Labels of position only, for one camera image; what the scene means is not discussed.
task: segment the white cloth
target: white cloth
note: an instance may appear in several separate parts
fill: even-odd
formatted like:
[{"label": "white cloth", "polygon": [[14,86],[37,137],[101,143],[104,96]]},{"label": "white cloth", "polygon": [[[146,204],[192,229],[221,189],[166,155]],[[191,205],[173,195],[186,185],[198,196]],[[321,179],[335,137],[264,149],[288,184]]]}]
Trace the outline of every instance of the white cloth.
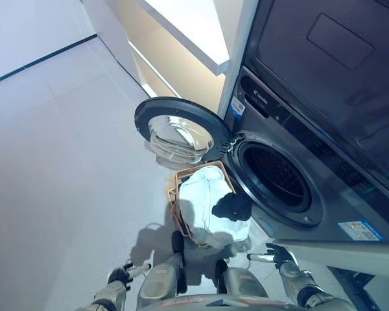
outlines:
[{"label": "white cloth", "polygon": [[209,166],[197,170],[179,189],[179,206],[197,244],[223,248],[248,238],[250,221],[232,222],[212,214],[219,199],[231,192],[221,169]]}]

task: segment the label sticker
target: label sticker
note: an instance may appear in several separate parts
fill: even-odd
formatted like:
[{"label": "label sticker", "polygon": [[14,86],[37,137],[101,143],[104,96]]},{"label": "label sticker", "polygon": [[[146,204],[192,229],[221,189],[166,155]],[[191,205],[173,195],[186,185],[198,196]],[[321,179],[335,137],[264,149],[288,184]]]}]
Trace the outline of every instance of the label sticker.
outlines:
[{"label": "label sticker", "polygon": [[337,223],[354,241],[384,241],[385,238],[365,220]]},{"label": "label sticker", "polygon": [[188,303],[202,303],[205,299],[202,296],[181,296],[173,299],[168,299],[161,302],[161,306],[178,306]]},{"label": "label sticker", "polygon": [[235,116],[236,119],[241,120],[242,114],[245,111],[245,105],[234,97],[229,106],[229,111]]},{"label": "label sticker", "polygon": [[250,275],[240,275],[239,278],[241,280],[252,280],[252,277]]}]

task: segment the black cloth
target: black cloth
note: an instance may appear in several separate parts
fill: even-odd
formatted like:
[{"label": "black cloth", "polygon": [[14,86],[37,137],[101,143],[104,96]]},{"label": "black cloth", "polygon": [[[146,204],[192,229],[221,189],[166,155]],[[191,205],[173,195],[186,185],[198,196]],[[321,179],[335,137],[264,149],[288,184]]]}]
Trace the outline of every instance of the black cloth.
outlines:
[{"label": "black cloth", "polygon": [[226,217],[232,222],[248,220],[252,215],[251,199],[244,194],[228,193],[212,208],[216,217]]}]

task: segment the gray appliance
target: gray appliance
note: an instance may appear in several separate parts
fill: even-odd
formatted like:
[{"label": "gray appliance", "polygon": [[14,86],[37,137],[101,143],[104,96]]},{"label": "gray appliance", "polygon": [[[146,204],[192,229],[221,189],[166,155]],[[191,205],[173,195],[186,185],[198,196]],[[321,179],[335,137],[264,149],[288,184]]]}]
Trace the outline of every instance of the gray appliance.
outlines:
[{"label": "gray appliance", "polygon": [[274,238],[389,243],[389,1],[261,1],[224,121],[136,109],[160,157],[223,159]]}]

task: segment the open door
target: open door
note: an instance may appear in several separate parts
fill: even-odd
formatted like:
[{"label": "open door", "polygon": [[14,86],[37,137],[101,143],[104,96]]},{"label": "open door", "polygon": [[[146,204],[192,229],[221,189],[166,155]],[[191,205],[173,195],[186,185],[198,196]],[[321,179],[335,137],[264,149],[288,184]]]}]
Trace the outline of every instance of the open door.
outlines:
[{"label": "open door", "polygon": [[218,160],[231,141],[231,132],[220,117],[180,98],[147,99],[137,107],[134,121],[153,151],[175,163]]}]

